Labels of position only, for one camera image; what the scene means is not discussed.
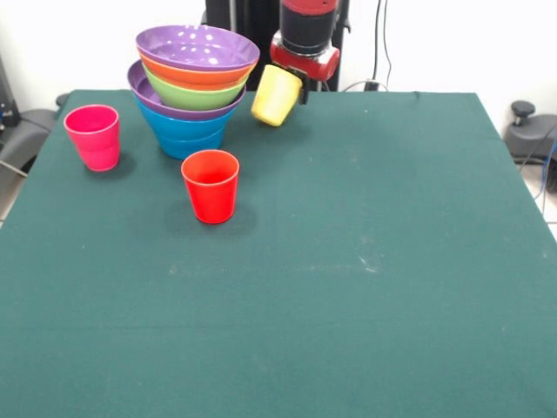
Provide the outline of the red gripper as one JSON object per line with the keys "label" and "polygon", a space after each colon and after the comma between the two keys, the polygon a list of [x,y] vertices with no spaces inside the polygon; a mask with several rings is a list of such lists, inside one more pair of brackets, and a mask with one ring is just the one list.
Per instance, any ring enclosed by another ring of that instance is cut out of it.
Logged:
{"label": "red gripper", "polygon": [[276,65],[303,74],[300,77],[299,103],[306,105],[310,93],[310,79],[329,80],[339,65],[340,50],[329,41],[328,45],[317,55],[301,55],[288,50],[281,33],[277,31],[272,38],[270,56]]}

